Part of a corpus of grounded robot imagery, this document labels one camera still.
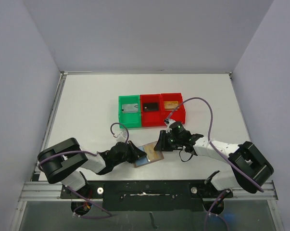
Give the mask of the green plastic bin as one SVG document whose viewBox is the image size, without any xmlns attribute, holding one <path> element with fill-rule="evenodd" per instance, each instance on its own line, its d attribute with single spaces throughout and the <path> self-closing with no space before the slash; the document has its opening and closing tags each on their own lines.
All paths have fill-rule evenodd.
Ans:
<svg viewBox="0 0 290 231">
<path fill-rule="evenodd" d="M 141 127 L 140 96 L 118 97 L 118 120 L 127 128 Z"/>
</svg>

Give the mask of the blue credit card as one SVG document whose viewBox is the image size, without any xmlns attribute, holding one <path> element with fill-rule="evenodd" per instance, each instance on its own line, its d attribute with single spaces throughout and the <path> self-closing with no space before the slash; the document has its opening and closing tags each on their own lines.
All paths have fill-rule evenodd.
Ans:
<svg viewBox="0 0 290 231">
<path fill-rule="evenodd" d="M 144 157 L 141 157 L 140 159 L 138 159 L 135 162 L 135 166 L 136 167 L 141 167 L 141 166 L 150 164 L 151 161 L 150 161 L 150 157 L 149 157 L 148 151 L 146 150 L 146 146 L 143 145 L 143 146 L 139 147 L 139 149 L 141 149 L 142 151 L 144 151 L 146 153 L 146 155 Z"/>
</svg>

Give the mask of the brown leather card holder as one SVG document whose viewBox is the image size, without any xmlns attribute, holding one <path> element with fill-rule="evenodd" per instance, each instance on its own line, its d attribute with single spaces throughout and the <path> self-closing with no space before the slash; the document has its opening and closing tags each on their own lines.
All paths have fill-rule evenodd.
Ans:
<svg viewBox="0 0 290 231">
<path fill-rule="evenodd" d="M 147 155 L 145 157 L 138 159 L 134 163 L 135 168 L 152 164 L 154 162 L 161 161 L 164 159 L 163 153 L 161 151 L 154 150 L 156 144 L 157 142 L 155 141 L 138 147 L 140 150 L 144 151 Z"/>
</svg>

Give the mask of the red plastic double bin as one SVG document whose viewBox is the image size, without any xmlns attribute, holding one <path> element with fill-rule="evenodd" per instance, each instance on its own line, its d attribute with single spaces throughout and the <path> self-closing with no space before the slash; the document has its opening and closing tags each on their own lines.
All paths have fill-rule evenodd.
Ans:
<svg viewBox="0 0 290 231">
<path fill-rule="evenodd" d="M 142 127 L 161 127 L 165 125 L 164 120 L 169 116 L 172 111 L 166 111 L 164 109 L 164 101 L 178 101 L 180 104 L 183 102 L 183 97 L 182 94 L 179 92 L 140 95 Z M 157 102 L 159 104 L 159 111 L 144 112 L 143 104 L 152 102 Z"/>
</svg>

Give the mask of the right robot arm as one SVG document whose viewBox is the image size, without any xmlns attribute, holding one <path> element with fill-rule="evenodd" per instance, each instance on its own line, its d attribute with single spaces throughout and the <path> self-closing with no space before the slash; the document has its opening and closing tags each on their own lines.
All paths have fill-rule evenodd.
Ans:
<svg viewBox="0 0 290 231">
<path fill-rule="evenodd" d="M 217 191 L 241 187 L 249 193 L 263 192 L 262 185 L 273 175 L 274 169 L 259 149 L 250 141 L 231 144 L 192 134 L 181 122 L 171 122 L 161 130 L 154 150 L 161 152 L 185 151 L 230 165 L 229 171 L 215 170 L 205 183 Z"/>
</svg>

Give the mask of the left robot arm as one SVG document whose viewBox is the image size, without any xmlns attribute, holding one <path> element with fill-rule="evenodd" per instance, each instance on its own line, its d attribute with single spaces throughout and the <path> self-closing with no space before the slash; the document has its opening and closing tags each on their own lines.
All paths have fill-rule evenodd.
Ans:
<svg viewBox="0 0 290 231">
<path fill-rule="evenodd" d="M 87 184 L 83 175 L 77 171 L 78 168 L 105 175 L 121 163 L 133 164 L 146 156 L 131 141 L 118 141 L 109 150 L 92 153 L 82 150 L 75 138 L 69 138 L 40 152 L 37 159 L 38 168 L 45 174 L 48 183 L 61 182 L 62 185 L 78 191 Z"/>
</svg>

